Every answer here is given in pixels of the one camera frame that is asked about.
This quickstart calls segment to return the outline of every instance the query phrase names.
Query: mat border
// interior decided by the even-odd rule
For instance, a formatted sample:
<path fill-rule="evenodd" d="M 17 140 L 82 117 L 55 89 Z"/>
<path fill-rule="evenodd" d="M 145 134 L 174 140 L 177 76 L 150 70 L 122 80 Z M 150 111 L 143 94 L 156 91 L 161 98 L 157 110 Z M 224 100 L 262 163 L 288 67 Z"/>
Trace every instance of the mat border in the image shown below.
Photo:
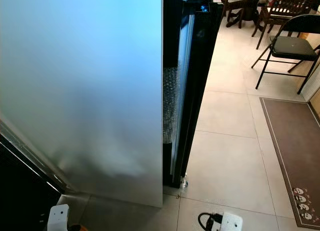
<path fill-rule="evenodd" d="M 313 108 L 310 106 L 309 102 L 290 101 L 290 100 L 282 100 L 282 99 L 266 98 L 266 97 L 259 97 L 259 99 L 260 99 L 260 102 L 261 102 L 261 105 L 262 105 L 262 110 L 263 110 L 263 113 L 264 113 L 264 116 L 265 116 L 265 119 L 266 119 L 266 123 L 268 125 L 269 131 L 270 131 L 270 134 L 271 134 L 271 139 L 272 139 L 272 142 L 273 142 L 275 153 L 276 153 L 276 156 L 277 156 L 279 164 L 280 164 L 280 168 L 281 168 L 281 171 L 282 171 L 282 176 L 284 178 L 284 183 L 285 183 L 285 186 L 286 186 L 286 190 L 288 192 L 288 195 L 291 197 L 291 198 L 289 198 L 289 200 L 290 200 L 290 203 L 291 203 L 291 207 L 292 207 L 292 211 L 293 211 L 293 215 L 294 215 L 294 219 L 295 219 L 296 225 L 298 227 L 301 227 L 301 228 L 309 228 L 309 229 L 315 229 L 316 228 L 317 230 L 320 230 L 320 225 L 311 225 L 311 224 L 303 223 L 302 219 L 301 219 L 301 217 L 299 215 L 299 211 L 298 211 L 298 208 L 297 208 L 297 205 L 296 205 L 296 202 L 295 202 L 294 193 L 292 191 L 293 187 L 291 186 L 291 183 L 290 183 L 290 180 L 289 180 L 289 177 L 288 177 L 288 173 L 287 173 L 287 170 L 286 170 L 286 167 L 285 167 L 285 164 L 284 164 L 281 152 L 280 152 L 278 141 L 277 141 L 274 129 L 272 127 L 272 124 L 270 122 L 270 117 L 269 117 L 268 110 L 266 108 L 265 100 L 273 100 L 273 101 L 288 102 L 288 103 L 299 103 L 299 104 L 307 105 L 308 108 L 310 109 L 310 112 L 312 113 L 314 119 L 316 120 L 316 123 L 320 127 L 319 120 L 315 116 Z"/>

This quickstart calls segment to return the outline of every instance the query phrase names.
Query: white plastic object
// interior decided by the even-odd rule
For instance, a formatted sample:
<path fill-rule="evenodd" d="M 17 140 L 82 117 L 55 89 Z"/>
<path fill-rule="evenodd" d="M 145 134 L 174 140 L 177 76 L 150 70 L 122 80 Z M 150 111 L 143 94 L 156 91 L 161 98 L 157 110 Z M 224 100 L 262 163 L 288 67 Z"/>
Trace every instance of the white plastic object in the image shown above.
<path fill-rule="evenodd" d="M 53 206 L 50 209 L 47 231 L 68 231 L 69 205 L 62 204 Z"/>
<path fill-rule="evenodd" d="M 220 231 L 241 231 L 242 224 L 242 217 L 229 212 L 224 212 L 220 226 Z"/>

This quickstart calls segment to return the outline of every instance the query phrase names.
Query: display fridge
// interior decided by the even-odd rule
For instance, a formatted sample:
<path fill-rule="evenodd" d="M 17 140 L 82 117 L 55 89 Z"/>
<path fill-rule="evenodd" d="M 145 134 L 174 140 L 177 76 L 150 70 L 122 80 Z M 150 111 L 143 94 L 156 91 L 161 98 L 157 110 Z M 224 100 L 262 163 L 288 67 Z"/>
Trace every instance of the display fridge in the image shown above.
<path fill-rule="evenodd" d="M 220 0 L 163 0 L 163 185 L 186 174 L 222 11 Z"/>

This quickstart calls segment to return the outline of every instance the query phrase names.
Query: black folding chair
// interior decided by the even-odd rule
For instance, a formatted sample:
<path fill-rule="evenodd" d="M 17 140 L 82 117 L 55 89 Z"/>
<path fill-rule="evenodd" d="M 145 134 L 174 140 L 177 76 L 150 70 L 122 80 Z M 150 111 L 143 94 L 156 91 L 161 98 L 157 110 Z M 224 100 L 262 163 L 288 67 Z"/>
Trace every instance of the black folding chair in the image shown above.
<path fill-rule="evenodd" d="M 318 54 L 315 52 L 317 49 L 320 49 L 320 45 L 313 49 L 310 43 L 299 37 L 288 37 L 288 36 L 280 36 L 282 31 L 289 31 L 289 32 L 298 32 L 298 33 L 311 33 L 311 34 L 320 34 L 320 15 L 312 15 L 312 14 L 304 14 L 299 15 L 296 17 L 291 18 L 286 22 L 276 36 L 270 36 L 270 45 L 266 47 L 260 57 L 255 61 L 252 65 L 253 67 L 259 60 L 265 61 L 262 73 L 256 84 L 255 89 L 257 90 L 262 79 L 264 73 L 266 74 L 275 74 L 275 75 L 287 75 L 287 76 L 294 76 L 294 77 L 301 77 L 304 78 L 304 81 L 298 91 L 300 94 L 301 90 L 305 86 L 308 78 L 310 77 L 312 70 L 314 69 L 318 57 L 320 55 L 320 51 Z M 270 49 L 267 59 L 261 59 L 261 57 L 265 54 L 265 52 Z M 300 60 L 300 62 L 285 62 L 285 61 L 277 61 L 277 60 L 270 60 L 270 56 L 277 57 L 277 58 L 284 58 L 284 59 L 292 59 L 292 60 Z M 295 64 L 288 72 L 290 73 L 293 68 L 295 68 L 298 64 L 302 61 L 313 61 L 313 64 L 307 73 L 306 76 L 304 75 L 295 75 L 289 73 L 279 73 L 279 72 L 266 72 L 266 67 L 268 62 L 278 62 L 278 63 L 287 63 L 287 64 Z"/>

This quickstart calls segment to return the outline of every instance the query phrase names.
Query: floor mat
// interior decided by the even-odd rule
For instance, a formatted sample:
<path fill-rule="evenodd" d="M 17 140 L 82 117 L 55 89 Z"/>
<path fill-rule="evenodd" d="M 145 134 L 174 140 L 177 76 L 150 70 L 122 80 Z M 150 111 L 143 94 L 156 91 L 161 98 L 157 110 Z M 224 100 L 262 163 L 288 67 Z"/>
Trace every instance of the floor mat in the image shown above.
<path fill-rule="evenodd" d="M 296 224 L 320 230 L 320 125 L 308 103 L 260 98 Z"/>

